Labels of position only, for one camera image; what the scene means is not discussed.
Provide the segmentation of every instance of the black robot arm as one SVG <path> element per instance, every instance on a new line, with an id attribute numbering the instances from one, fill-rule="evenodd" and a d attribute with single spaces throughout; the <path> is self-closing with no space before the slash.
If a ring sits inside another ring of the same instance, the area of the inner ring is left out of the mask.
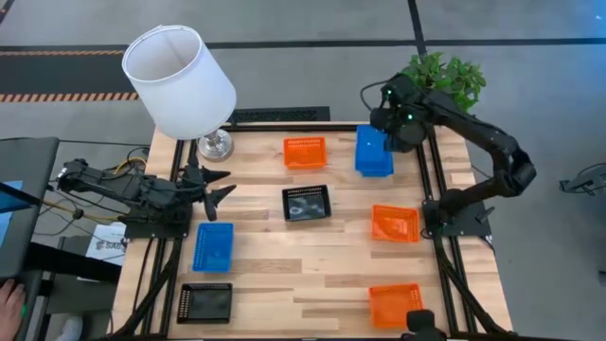
<path id="1" fill-rule="evenodd" d="M 448 189 L 436 202 L 437 224 L 447 224 L 463 208 L 493 196 L 522 194 L 536 176 L 528 154 L 503 130 L 461 111 L 446 93 L 423 93 L 403 74 L 382 88 L 383 104 L 372 110 L 370 123 L 389 134 L 387 149 L 412 151 L 428 135 L 431 126 L 445 126 L 463 136 L 492 158 L 492 178 L 467 189 Z"/>
<path id="2" fill-rule="evenodd" d="M 216 207 L 236 186 L 207 191 L 207 185 L 223 179 L 229 171 L 198 168 L 189 162 L 180 181 L 171 182 L 153 175 L 122 172 L 111 174 L 75 159 L 63 164 L 57 188 L 66 193 L 94 192 L 129 207 L 118 219 L 127 226 L 127 237 L 183 237 L 191 218 L 191 205 L 204 202 L 209 221 L 217 220 Z"/>

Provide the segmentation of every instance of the silver lamp base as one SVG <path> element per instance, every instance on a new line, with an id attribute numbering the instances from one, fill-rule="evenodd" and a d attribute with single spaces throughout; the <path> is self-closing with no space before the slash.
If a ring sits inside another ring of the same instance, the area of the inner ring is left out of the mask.
<path id="1" fill-rule="evenodd" d="M 221 162 L 234 151 L 234 142 L 228 132 L 217 129 L 198 140 L 198 151 L 210 162 Z"/>

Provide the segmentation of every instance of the person's hand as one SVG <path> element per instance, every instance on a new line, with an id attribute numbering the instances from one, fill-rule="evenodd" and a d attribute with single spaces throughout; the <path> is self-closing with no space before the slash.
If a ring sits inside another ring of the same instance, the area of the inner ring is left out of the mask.
<path id="1" fill-rule="evenodd" d="M 0 341 L 12 341 L 21 325 L 21 309 L 26 301 L 23 284 L 12 290 L 15 281 L 7 280 L 0 288 Z"/>

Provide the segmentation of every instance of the paper sheet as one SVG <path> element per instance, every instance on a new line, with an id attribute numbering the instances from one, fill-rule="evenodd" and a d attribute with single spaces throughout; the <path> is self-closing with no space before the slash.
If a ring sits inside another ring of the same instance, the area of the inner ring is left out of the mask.
<path id="1" fill-rule="evenodd" d="M 124 231 L 126 225 L 123 223 L 113 223 L 111 225 L 98 224 L 95 227 L 95 236 L 88 244 L 86 250 L 86 257 L 94 258 L 96 260 L 105 260 L 115 265 L 124 263 L 124 254 L 126 249 L 122 245 L 122 239 L 124 238 Z M 78 278 L 80 280 L 90 280 L 86 278 Z"/>

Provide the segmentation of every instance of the black plastic tray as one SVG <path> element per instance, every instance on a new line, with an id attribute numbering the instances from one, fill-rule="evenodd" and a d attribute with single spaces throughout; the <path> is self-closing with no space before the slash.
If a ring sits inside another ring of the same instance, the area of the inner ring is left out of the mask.
<path id="1" fill-rule="evenodd" d="M 183 284 L 177 323 L 229 323 L 231 297 L 231 283 Z"/>
<path id="2" fill-rule="evenodd" d="M 329 189 L 326 185 L 282 190 L 284 219 L 296 222 L 329 217 Z"/>

